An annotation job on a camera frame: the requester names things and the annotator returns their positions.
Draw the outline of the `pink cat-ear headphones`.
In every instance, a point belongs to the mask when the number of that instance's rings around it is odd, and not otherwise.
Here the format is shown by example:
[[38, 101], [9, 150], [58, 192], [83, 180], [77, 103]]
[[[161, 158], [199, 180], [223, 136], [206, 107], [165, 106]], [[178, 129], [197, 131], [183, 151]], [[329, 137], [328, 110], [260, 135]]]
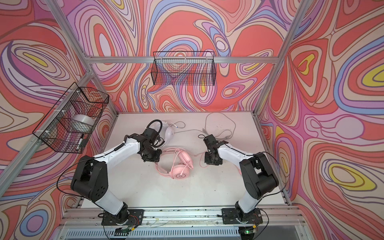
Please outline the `pink cat-ear headphones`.
[[173, 165], [169, 170], [165, 170], [158, 163], [155, 164], [156, 171], [163, 177], [173, 180], [184, 180], [190, 176], [191, 170], [194, 169], [193, 160], [189, 152], [183, 148], [166, 148], [163, 154], [173, 154]]

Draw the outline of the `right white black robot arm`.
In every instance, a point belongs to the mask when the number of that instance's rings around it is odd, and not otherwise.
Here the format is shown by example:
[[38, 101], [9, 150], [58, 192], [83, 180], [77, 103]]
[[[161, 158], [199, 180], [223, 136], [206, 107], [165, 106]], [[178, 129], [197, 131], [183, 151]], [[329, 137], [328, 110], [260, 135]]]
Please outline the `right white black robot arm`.
[[235, 204], [240, 216], [255, 210], [261, 199], [279, 186], [279, 179], [264, 153], [243, 152], [227, 141], [217, 140], [213, 135], [203, 137], [203, 141], [207, 147], [205, 164], [219, 166], [223, 161], [228, 161], [241, 172], [246, 192]]

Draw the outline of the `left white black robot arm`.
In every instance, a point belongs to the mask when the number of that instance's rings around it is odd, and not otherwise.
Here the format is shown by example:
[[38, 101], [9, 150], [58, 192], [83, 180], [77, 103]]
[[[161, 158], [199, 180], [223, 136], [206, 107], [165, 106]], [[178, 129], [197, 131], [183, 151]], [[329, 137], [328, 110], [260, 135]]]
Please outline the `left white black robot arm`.
[[119, 145], [102, 154], [83, 157], [77, 164], [71, 190], [110, 215], [126, 220], [127, 205], [109, 190], [109, 170], [136, 154], [145, 162], [159, 161], [162, 151], [155, 146], [159, 135], [159, 130], [147, 127], [140, 135], [126, 135]]

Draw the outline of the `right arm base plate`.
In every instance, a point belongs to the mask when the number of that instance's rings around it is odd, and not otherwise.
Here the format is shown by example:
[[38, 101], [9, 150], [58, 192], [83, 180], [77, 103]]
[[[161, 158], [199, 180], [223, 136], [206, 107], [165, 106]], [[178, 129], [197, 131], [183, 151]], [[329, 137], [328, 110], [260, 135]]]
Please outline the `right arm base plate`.
[[218, 217], [222, 218], [225, 225], [253, 224], [258, 226], [263, 223], [260, 209], [253, 209], [249, 213], [243, 213], [240, 209], [223, 208], [222, 213]]

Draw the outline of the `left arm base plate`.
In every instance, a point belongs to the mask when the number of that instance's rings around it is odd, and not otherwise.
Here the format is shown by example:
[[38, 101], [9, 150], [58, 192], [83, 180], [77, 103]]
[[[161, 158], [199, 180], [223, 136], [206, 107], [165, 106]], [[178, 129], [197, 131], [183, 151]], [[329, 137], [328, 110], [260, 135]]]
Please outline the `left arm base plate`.
[[143, 216], [143, 209], [122, 210], [117, 215], [105, 212], [102, 217], [102, 226], [137, 227], [142, 224]]

